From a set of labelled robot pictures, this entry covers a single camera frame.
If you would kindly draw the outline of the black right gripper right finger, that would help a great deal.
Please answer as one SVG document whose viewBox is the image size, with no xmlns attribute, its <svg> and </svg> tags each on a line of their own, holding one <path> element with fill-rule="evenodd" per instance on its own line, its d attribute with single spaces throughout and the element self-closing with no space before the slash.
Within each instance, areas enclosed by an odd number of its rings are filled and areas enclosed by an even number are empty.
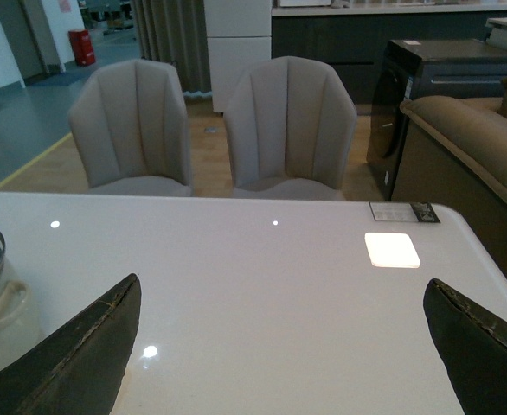
<svg viewBox="0 0 507 415">
<path fill-rule="evenodd" d="M 464 413 L 507 414 L 507 322 L 437 278 L 423 310 Z"/>
</svg>

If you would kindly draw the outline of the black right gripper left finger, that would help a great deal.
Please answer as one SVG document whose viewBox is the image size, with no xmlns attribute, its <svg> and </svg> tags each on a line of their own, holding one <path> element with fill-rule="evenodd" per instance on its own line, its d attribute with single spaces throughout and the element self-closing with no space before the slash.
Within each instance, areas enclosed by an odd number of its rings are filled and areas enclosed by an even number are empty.
<svg viewBox="0 0 507 415">
<path fill-rule="evenodd" d="M 131 274 L 0 372 L 0 414 L 108 414 L 138 332 Z"/>
</svg>

